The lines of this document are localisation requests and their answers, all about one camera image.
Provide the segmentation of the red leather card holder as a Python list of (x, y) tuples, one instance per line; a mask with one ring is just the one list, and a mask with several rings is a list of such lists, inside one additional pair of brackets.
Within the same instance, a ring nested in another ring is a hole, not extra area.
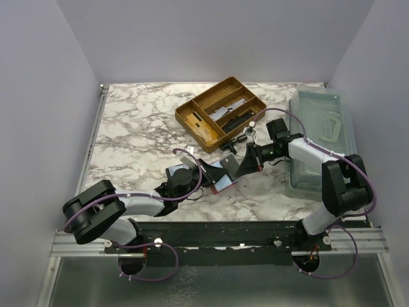
[(232, 185), (235, 185), (236, 181), (233, 181), (229, 174), (224, 175), (216, 184), (210, 187), (213, 194), (219, 194), (223, 190), (230, 188)]

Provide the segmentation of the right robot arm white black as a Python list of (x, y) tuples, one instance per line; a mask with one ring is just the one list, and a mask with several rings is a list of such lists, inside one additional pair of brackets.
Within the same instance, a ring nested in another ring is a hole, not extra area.
[(373, 190), (359, 155), (332, 153), (303, 134), (291, 134), (283, 119), (273, 120), (266, 127), (272, 142), (263, 146), (247, 143), (245, 157), (235, 176), (262, 171), (264, 163), (282, 157), (309, 164), (321, 175), (322, 204), (297, 223), (295, 238), (299, 244), (321, 235), (344, 214), (360, 210), (373, 201)]

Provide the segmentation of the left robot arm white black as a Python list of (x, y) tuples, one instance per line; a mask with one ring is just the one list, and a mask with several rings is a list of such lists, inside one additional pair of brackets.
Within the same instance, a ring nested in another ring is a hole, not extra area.
[(125, 216), (169, 215), (198, 189), (229, 178), (229, 171), (219, 162), (198, 159), (166, 168), (166, 178), (150, 192), (120, 191), (110, 180), (97, 182), (63, 205), (63, 231), (73, 234), (78, 244), (107, 239), (127, 245), (137, 237), (137, 227)]

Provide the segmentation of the black leather card holder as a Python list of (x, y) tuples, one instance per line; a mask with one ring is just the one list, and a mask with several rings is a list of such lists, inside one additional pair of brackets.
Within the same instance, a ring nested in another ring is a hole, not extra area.
[(184, 164), (170, 166), (166, 168), (166, 176), (170, 181), (183, 181), (189, 179), (189, 169)]

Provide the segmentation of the black credit card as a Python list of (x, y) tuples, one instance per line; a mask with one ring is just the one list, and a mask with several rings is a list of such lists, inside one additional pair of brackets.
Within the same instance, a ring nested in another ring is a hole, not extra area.
[(226, 158), (222, 159), (220, 163), (222, 167), (228, 171), (228, 175), (231, 178), (236, 178), (236, 172), (238, 171), (240, 165), (235, 159), (234, 155), (227, 156)]

